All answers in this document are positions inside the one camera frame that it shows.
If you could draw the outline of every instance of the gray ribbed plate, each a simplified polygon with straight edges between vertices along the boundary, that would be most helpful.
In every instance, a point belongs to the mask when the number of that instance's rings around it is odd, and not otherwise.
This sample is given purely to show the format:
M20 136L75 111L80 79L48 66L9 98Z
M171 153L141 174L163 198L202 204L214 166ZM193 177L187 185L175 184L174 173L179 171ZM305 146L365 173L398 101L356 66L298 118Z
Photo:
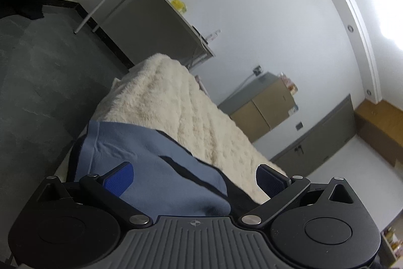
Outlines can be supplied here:
M87 269L290 269L256 231L228 217L160 217L129 231L113 253Z

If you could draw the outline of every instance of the yellow object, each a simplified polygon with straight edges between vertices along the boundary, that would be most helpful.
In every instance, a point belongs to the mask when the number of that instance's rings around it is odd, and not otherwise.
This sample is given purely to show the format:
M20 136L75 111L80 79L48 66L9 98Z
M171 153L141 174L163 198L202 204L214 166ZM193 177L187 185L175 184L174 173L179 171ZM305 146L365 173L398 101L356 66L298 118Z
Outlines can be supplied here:
M172 6L181 14L185 14L187 9L186 9L186 5L184 2L180 1L180 0L172 0L171 1Z

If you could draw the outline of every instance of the black baseboard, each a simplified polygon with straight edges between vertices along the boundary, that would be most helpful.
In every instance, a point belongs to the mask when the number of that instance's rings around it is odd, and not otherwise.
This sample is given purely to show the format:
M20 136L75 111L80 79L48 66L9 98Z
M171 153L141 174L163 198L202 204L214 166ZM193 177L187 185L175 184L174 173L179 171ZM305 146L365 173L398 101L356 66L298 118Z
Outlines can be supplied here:
M61 8L74 8L82 18L85 18L88 14L88 12L84 10L81 4L77 2L66 0L46 0L44 5L57 6ZM93 18L90 18L87 21L87 24L90 26L91 29L95 28L95 26L97 25ZM124 64L124 66L126 66L128 69L134 66L133 62L129 60L129 58L119 48L119 46L115 44L115 42L106 34L104 30L102 30L102 28L98 28L95 34L112 51L112 53L115 54L115 56Z

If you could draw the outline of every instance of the blue gripper pad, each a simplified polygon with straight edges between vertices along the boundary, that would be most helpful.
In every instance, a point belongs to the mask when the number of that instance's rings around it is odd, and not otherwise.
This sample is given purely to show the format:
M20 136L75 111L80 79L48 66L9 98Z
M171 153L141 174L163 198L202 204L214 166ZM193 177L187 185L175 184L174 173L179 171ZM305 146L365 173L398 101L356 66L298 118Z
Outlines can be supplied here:
M270 198L276 196L281 191L291 185L291 180L270 168L266 164L261 164L256 170L257 185Z
M98 182L117 197L120 197L134 180L134 169L130 162L123 162L99 177Z

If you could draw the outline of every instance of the gray floor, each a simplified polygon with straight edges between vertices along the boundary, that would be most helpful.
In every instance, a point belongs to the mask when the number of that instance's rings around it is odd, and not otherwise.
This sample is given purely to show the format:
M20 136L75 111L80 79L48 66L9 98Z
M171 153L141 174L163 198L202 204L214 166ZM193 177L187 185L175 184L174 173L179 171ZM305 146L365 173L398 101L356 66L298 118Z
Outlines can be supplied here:
M127 69L73 9L0 19L0 260L7 234L40 181L55 171L115 77Z

